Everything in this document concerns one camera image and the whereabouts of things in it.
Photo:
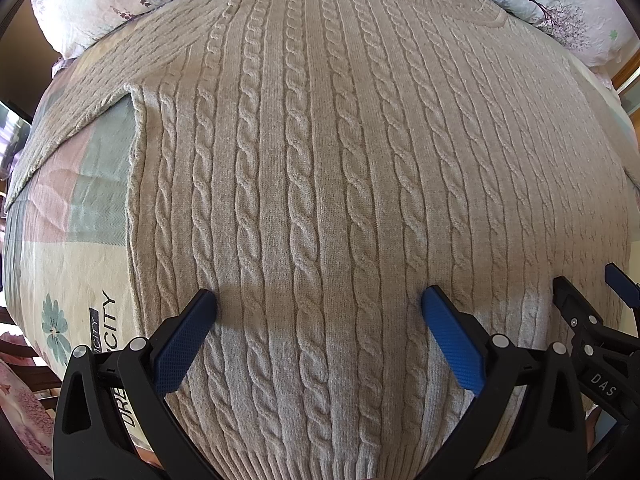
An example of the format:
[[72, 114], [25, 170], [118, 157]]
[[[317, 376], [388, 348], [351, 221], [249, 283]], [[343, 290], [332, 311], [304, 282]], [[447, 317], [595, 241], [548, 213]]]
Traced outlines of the beige cable-knit sweater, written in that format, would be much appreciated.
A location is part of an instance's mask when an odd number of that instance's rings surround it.
[[471, 402], [427, 286], [524, 347], [567, 341], [559, 275], [620, 319], [604, 268], [629, 260], [636, 137], [490, 0], [174, 0], [64, 68], [86, 77], [64, 132], [172, 61], [171, 246], [139, 336], [215, 294], [168, 403], [224, 478], [416, 474]]

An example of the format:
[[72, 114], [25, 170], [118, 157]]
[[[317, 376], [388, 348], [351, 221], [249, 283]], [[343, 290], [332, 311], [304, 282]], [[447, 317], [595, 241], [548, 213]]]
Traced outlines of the purple floral fabric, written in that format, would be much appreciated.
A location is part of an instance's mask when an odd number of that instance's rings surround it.
[[22, 336], [1, 334], [1, 477], [53, 477], [54, 415], [60, 378], [36, 363]]

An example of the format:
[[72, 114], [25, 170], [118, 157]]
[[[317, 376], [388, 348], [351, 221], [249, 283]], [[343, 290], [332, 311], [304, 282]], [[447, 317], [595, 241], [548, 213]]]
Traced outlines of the pastel patchwork bed sheet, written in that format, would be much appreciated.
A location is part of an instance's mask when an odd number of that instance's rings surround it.
[[9, 208], [4, 276], [10, 312], [55, 375], [81, 344], [119, 350], [157, 326], [139, 289], [166, 275], [180, 72], [172, 61], [140, 74], [71, 134], [79, 68], [37, 106], [32, 138], [54, 149]]

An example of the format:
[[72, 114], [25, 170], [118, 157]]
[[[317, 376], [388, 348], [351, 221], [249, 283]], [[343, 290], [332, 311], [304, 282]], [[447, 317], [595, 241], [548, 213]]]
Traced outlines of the wooden headboard frame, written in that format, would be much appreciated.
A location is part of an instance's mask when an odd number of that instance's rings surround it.
[[622, 92], [638, 77], [639, 64], [640, 50], [637, 50], [612, 78], [613, 87], [617, 92]]

